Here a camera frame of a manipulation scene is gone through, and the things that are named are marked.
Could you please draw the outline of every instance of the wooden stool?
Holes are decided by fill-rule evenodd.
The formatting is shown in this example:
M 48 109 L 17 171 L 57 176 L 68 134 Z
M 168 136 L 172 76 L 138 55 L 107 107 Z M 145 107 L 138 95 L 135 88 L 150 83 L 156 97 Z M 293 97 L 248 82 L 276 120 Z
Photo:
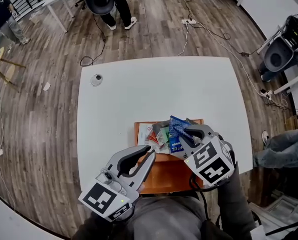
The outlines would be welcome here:
M 21 67 L 21 68 L 26 68 L 25 66 L 23 65 L 20 65 L 20 64 L 17 64 L 17 63 L 14 63 L 14 62 L 11 62 L 9 60 L 5 60 L 2 58 L 2 55 L 3 55 L 3 52 L 4 52 L 4 47 L 1 47 L 0 48 L 0 61 L 2 62 L 6 62 L 6 63 L 9 63 L 9 64 L 12 64 L 12 65 L 15 65 L 15 66 L 18 66 L 18 67 Z M 13 83 L 11 82 L 3 73 L 1 73 L 0 71 L 0 77 L 7 83 L 9 84 L 13 89 L 15 89 L 17 92 L 19 92 L 18 90 L 18 87 Z

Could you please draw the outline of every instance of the power strip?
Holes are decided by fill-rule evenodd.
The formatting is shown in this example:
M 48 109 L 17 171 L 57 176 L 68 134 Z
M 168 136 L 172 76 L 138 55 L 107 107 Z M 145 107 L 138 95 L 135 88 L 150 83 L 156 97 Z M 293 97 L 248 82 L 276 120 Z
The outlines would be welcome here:
M 193 24 L 196 24 L 197 22 L 194 20 L 194 19 L 182 19 L 181 20 L 181 22 L 182 22 L 182 24 L 191 24 L 191 25 L 193 25 Z

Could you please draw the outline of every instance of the black shirt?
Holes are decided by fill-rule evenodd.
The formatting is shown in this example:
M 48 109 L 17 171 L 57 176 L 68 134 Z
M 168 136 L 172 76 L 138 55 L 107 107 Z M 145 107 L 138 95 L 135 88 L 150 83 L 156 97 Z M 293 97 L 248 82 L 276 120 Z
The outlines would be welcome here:
M 12 16 L 8 6 L 10 2 L 6 0 L 0 1 L 0 28 Z

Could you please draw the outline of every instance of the wooden floor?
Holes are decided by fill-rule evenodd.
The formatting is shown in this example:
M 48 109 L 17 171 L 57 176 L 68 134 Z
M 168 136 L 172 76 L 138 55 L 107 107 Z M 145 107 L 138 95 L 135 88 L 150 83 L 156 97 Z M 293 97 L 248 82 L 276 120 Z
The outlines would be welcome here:
M 116 13 L 117 29 L 110 29 L 96 16 L 107 44 L 96 64 L 135 58 L 175 56 L 185 43 L 187 19 L 185 0 L 128 0 L 138 23 L 125 31 Z M 96 57 L 102 50 L 100 32 L 92 13 L 73 6 L 72 21 L 63 4 L 55 4 L 56 13 L 69 26 L 63 33 L 47 9 L 33 24 L 26 16 L 20 26 L 32 41 L 15 46 L 6 59 L 24 64 L 16 68 L 12 81 L 20 93 L 5 86 L 0 79 L 3 150 L 1 173 L 15 201 L 15 208 L 26 217 L 65 236 L 72 236 L 88 216 L 78 201 L 80 194 L 76 146 L 78 90 L 81 74 L 79 62 L 85 55 Z M 192 18 L 216 33 L 228 32 L 231 43 L 240 51 L 251 52 L 263 38 L 247 15 L 233 0 L 192 0 L 188 3 Z M 229 57 L 243 94 L 253 151 L 263 148 L 261 132 L 276 135 L 284 131 L 284 119 L 290 112 L 265 106 L 248 81 L 237 60 L 218 45 L 204 29 L 189 27 L 188 44 L 183 56 Z M 260 59 L 239 56 L 257 88 L 275 89 L 278 82 L 263 84 L 257 72 Z M 7 64 L 0 70 L 12 73 Z M 43 86 L 51 84 L 45 92 Z M 253 170 L 241 177 L 249 199 L 261 201 L 263 174 Z M 216 210 L 216 192 L 208 195 L 209 209 Z M 0 177 L 0 196 L 11 206 Z

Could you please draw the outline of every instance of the blue snack bag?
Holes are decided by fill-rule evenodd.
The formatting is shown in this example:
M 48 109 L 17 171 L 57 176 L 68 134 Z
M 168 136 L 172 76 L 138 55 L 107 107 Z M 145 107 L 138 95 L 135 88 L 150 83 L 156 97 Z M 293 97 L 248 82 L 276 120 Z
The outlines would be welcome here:
M 178 158 L 182 158 L 185 156 L 185 152 L 179 141 L 179 136 L 184 135 L 192 139 L 192 136 L 188 135 L 184 131 L 184 129 L 190 125 L 191 124 L 189 122 L 183 121 L 175 116 L 170 116 L 170 123 L 169 123 L 170 151 L 172 155 Z

